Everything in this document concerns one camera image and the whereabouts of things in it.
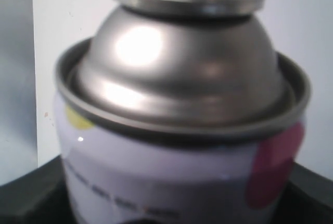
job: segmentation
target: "black surface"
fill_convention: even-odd
[[[0,187],[0,223],[75,224],[59,157]],[[333,224],[333,182],[296,165],[273,220],[280,223]]]

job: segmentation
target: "can label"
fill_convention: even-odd
[[[184,150],[95,126],[59,96],[56,115],[80,224],[266,224],[304,135],[299,123],[265,141]]]

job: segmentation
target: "aerosol can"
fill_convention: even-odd
[[[269,223],[310,83],[254,15],[264,0],[118,1],[56,68],[78,223]]]

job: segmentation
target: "yellow circle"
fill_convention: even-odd
[[[94,124],[92,122],[79,115],[69,106],[66,106],[65,112],[69,123],[76,129],[90,129],[94,127]]]

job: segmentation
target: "metal cylinder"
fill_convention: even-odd
[[[263,0],[119,1],[57,64],[79,223],[268,223],[310,83],[253,15]]]

